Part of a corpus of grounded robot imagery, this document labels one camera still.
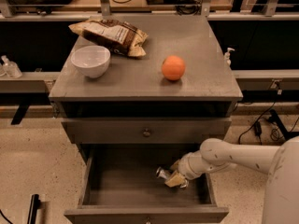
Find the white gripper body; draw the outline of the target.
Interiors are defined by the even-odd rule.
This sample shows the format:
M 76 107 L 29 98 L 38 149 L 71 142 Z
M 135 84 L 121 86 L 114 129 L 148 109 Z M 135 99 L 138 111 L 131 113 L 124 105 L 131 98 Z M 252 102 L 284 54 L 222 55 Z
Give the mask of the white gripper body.
M 178 171 L 188 180 L 194 180 L 210 169 L 211 164 L 203 159 L 200 151 L 190 152 L 178 162 Z

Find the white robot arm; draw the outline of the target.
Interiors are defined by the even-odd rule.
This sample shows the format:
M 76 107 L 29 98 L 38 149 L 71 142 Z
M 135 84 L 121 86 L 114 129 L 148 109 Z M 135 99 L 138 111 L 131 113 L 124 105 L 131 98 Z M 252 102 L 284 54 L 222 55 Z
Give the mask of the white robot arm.
M 208 138 L 199 149 L 179 158 L 165 184 L 183 186 L 203 174 L 236 166 L 266 176 L 262 224 L 299 224 L 299 137 L 280 146 L 238 145 Z

